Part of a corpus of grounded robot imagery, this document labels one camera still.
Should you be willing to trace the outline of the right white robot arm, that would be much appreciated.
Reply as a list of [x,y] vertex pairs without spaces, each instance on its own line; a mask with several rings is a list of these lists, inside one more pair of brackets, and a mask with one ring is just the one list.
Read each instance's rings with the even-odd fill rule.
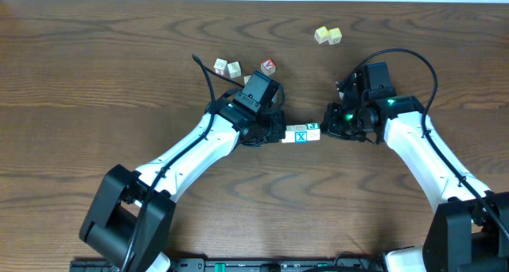
[[506,271],[508,195],[474,177],[433,128],[412,95],[368,105],[330,103],[321,130],[365,142],[374,132],[406,164],[425,193],[433,221],[420,247],[387,252],[387,271]]

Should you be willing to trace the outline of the yellow letter block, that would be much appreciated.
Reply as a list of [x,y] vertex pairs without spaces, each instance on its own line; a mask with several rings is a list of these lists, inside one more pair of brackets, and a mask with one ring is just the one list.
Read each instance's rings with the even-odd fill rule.
[[305,124],[295,125],[294,132],[295,132],[294,141],[296,143],[306,143],[308,141],[307,126]]

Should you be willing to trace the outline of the white block number eight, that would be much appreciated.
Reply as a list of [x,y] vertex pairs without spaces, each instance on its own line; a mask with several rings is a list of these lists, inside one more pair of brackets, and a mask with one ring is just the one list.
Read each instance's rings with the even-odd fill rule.
[[319,141],[321,139],[321,129],[319,123],[307,123],[306,127],[308,142]]

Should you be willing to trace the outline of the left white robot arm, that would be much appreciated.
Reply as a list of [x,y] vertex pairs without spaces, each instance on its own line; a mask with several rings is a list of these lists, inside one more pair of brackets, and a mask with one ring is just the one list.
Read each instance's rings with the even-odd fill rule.
[[197,178],[237,146],[259,147],[285,136],[280,107],[245,107],[221,98],[171,149],[130,171],[103,177],[80,228],[80,239],[121,271],[168,271],[163,252],[177,201]]

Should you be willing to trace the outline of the white block number four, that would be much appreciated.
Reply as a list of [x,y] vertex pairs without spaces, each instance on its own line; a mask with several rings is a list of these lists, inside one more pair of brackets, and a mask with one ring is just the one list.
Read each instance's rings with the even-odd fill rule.
[[295,143],[295,126],[287,126],[282,143]]

